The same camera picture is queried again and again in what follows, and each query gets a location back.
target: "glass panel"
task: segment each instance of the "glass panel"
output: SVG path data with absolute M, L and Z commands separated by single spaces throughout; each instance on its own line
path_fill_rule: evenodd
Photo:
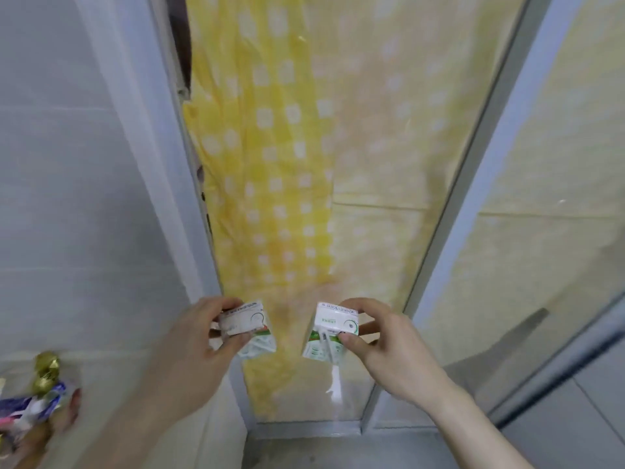
M 371 378 L 301 358 L 305 329 L 319 300 L 402 311 L 523 0 L 213 1 L 187 0 L 184 113 L 224 292 L 277 337 L 256 417 L 359 419 Z
M 625 0 L 582 7 L 423 330 L 470 391 L 560 312 L 622 240 L 623 20 Z M 612 298 L 601 296 L 597 312 Z M 423 424 L 422 415 L 402 414 L 393 402 L 380 426 Z

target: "small white carton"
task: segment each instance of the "small white carton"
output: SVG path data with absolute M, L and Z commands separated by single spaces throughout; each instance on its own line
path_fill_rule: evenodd
M 358 334 L 358 311 L 331 303 L 317 303 L 302 355 L 339 365 L 347 352 L 338 338 L 341 332 Z
M 275 352 L 277 349 L 276 338 L 271 334 L 270 319 L 261 301 L 252 301 L 223 312 L 219 315 L 219 329 L 224 340 L 228 336 L 253 333 L 250 342 L 239 351 L 242 359 L 253 359 L 267 352 Z

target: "white door frame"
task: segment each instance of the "white door frame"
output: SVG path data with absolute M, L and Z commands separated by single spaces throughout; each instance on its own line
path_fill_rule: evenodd
M 582 1 L 527 0 L 523 6 L 404 310 L 415 325 L 426 321 L 449 282 L 453 264 L 531 114 Z M 196 156 L 177 96 L 185 88 L 164 0 L 76 2 L 189 299 L 221 294 L 194 173 Z M 566 342 L 560 344 L 550 352 L 557 354 L 566 346 Z M 522 402 L 517 398 L 506 409 L 504 401 L 514 402 L 515 394 L 522 395 L 522 384 L 530 383 L 531 375 L 537 373 L 536 366 L 543 363 L 534 362 L 533 367 L 527 362 L 514 364 L 513 355 L 511 364 L 496 372 L 476 398 L 486 410 L 498 411 L 493 413 L 497 418 L 505 419 Z M 506 369 L 516 372 L 512 387 Z M 498 387 L 506 376 L 507 393 Z M 378 386 L 360 421 L 257 424 L 240 360 L 233 362 L 229 378 L 246 427 L 257 438 L 385 431 L 377 429 L 376 424 L 390 396 Z

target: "gray floor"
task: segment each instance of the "gray floor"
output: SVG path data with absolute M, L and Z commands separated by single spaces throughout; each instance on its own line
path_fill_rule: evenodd
M 242 469 L 457 469 L 437 433 L 250 440 Z

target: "metal door frame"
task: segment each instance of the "metal door frame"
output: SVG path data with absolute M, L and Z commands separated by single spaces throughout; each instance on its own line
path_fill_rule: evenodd
M 219 294 L 221 286 L 194 174 L 196 155 L 181 115 L 179 95 L 185 95 L 186 88 L 173 48 L 165 1 L 77 2 L 189 299 Z M 582 2 L 525 1 L 404 309 L 417 327 L 432 314 L 449 282 L 453 265 L 503 170 L 517 134 L 531 114 Z M 502 409 L 504 402 L 513 402 L 514 395 L 521 394 L 520 382 L 527 384 L 535 374 L 535 369 L 516 368 L 526 375 L 516 375 L 517 386 L 508 394 L 494 391 L 495 384 L 489 381 L 476 395 L 499 409 L 494 413 L 497 418 L 504 419 L 520 407 L 519 401 Z M 361 420 L 257 423 L 239 359 L 232 363 L 229 378 L 247 430 L 256 438 L 393 431 L 376 428 L 390 399 L 377 385 Z

